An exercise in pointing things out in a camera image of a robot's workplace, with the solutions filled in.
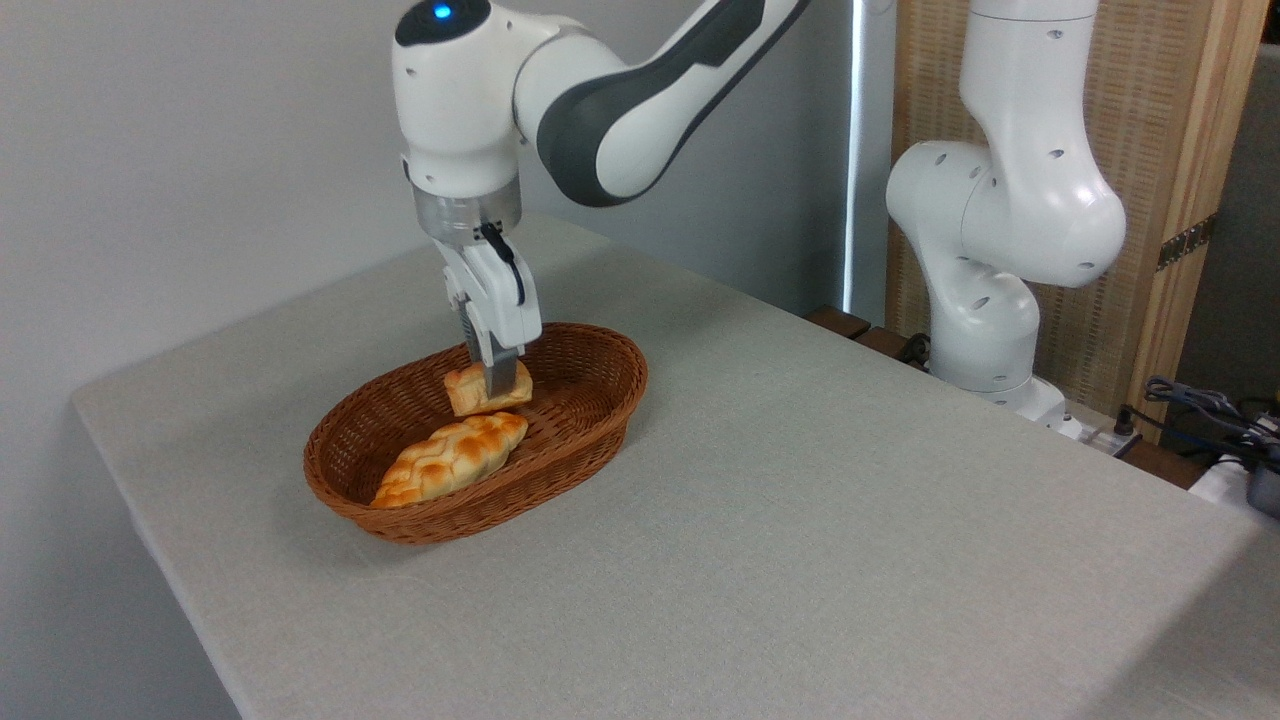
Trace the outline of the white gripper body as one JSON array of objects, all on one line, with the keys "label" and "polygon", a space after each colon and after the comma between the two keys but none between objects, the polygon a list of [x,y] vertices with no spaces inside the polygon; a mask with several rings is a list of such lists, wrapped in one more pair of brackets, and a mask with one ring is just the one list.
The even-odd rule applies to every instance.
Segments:
[{"label": "white gripper body", "polygon": [[503,234],[479,234],[472,243],[440,243],[451,306],[468,301],[477,337],[475,363],[492,357],[492,346],[518,347],[541,336],[543,320],[532,273]]}]

